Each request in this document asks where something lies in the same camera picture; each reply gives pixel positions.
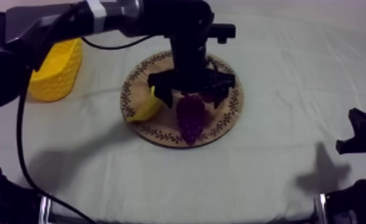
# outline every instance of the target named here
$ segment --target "black cable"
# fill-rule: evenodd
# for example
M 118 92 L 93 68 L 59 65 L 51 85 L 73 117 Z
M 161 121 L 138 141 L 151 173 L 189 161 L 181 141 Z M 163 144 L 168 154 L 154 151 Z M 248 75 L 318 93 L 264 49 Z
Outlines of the black cable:
M 49 39 L 49 36 L 51 33 L 57 28 L 57 26 L 62 23 L 64 20 L 68 20 L 73 14 L 79 9 L 80 4 L 73 5 L 71 8 L 69 8 L 65 13 L 62 13 L 58 18 L 54 21 L 54 23 L 51 25 L 51 27 L 48 29 L 44 39 L 43 44 L 46 43 L 46 41 Z M 66 202 L 60 200 L 59 198 L 52 196 L 51 194 L 45 192 L 42 190 L 39 186 L 37 186 L 31 176 L 29 175 L 29 172 L 27 170 L 26 161 L 24 160 L 24 153 L 23 153 L 23 138 L 22 138 L 22 131 L 23 131 L 23 114 L 24 114 L 24 103 L 26 101 L 26 95 L 27 95 L 27 89 L 29 87 L 30 82 L 30 75 L 28 74 L 26 79 L 23 82 L 23 86 L 21 88 L 21 94 L 19 98 L 18 103 L 18 109 L 17 109 L 17 118 L 16 118 L 16 144 L 17 144 L 17 156 L 19 159 L 19 164 L 21 171 L 23 173 L 24 178 L 26 179 L 27 183 L 35 190 L 36 192 L 40 193 L 41 195 L 46 196 L 47 198 L 51 199 L 52 201 L 60 204 L 61 206 L 71 210 L 75 214 L 79 215 L 83 219 L 85 219 L 90 224 L 96 224 L 95 221 L 93 221 L 90 217 L 76 209 L 75 207 L 67 204 Z
M 150 35 L 150 36 L 146 36 L 144 38 L 141 38 L 137 41 L 134 41 L 134 42 L 131 42 L 131 43 L 128 43 L 126 45 L 122 45 L 122 46 L 99 46 L 95 43 L 91 43 L 89 42 L 86 38 L 82 37 L 82 40 L 84 41 L 84 43 L 92 46 L 93 48 L 98 48 L 98 49 L 101 49 L 101 50 L 120 50 L 120 49 L 124 49 L 124 48 L 129 48 L 131 46 L 134 46 L 134 45 L 137 45 L 143 41 L 146 41 L 148 40 L 149 38 L 153 38 L 155 35 Z
M 80 212 L 75 207 L 67 204 L 66 202 L 60 200 L 57 197 L 52 196 L 51 194 L 42 190 L 39 186 L 37 186 L 33 179 L 30 177 L 29 172 L 27 170 L 26 162 L 24 161 L 24 153 L 23 153 L 23 139 L 22 139 L 22 131 L 23 131 L 23 114 L 24 114 L 24 103 L 26 101 L 27 95 L 27 87 L 29 86 L 30 80 L 27 79 L 23 86 L 23 92 L 20 94 L 18 108 L 17 108 L 17 118 L 16 118 L 16 144 L 17 144 L 17 156 L 19 159 L 19 164 L 21 171 L 23 173 L 24 178 L 26 179 L 27 183 L 38 193 L 41 195 L 46 196 L 47 198 L 51 199 L 52 201 L 60 204 L 61 206 L 71 210 L 75 214 L 78 214 L 80 217 L 84 218 L 87 222 L 91 224 L 96 224 L 90 217 L 86 216 L 84 213 Z

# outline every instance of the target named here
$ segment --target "yellow plastic basket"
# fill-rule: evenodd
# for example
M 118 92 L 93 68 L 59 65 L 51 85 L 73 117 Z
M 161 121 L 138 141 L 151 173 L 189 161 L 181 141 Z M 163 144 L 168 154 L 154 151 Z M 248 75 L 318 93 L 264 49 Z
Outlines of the yellow plastic basket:
M 56 101 L 67 96 L 82 62 L 82 42 L 73 39 L 55 44 L 41 68 L 30 79 L 30 94 L 42 101 Z

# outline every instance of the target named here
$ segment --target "banana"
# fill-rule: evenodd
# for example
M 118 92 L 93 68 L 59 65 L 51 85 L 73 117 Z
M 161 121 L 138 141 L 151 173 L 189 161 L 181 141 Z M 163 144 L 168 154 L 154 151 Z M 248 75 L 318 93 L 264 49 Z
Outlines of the banana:
M 162 101 L 155 96 L 155 87 L 151 86 L 151 94 L 143 105 L 138 108 L 133 117 L 127 117 L 127 122 L 142 122 L 153 117 L 161 108 Z

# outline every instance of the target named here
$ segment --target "purple grapes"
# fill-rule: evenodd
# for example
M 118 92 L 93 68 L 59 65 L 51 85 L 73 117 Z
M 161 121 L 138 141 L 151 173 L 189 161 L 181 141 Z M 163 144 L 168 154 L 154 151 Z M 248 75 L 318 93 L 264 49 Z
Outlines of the purple grapes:
M 184 95 L 177 103 L 176 113 L 183 140 L 193 145 L 204 130 L 204 102 L 197 96 Z

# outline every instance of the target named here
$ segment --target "wooden plate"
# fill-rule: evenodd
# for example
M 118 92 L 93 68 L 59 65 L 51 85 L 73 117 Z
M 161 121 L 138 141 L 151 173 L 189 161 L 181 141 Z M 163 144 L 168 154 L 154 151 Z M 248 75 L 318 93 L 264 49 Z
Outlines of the wooden plate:
M 207 60 L 213 60 L 219 71 L 235 75 L 233 69 L 220 58 L 208 54 Z M 148 75 L 173 68 L 170 51 L 155 54 L 136 66 L 123 84 L 121 92 L 121 110 L 124 117 L 131 117 L 149 95 Z M 243 107 L 243 90 L 236 76 L 236 86 L 230 88 L 229 96 L 215 110 L 213 103 L 205 103 L 207 117 L 204 131 L 194 145 L 187 145 L 180 137 L 177 127 L 176 104 L 183 96 L 173 91 L 173 108 L 162 105 L 157 115 L 148 121 L 129 123 L 130 127 L 142 138 L 167 148 L 193 148 L 208 144 L 225 135 L 237 122 Z

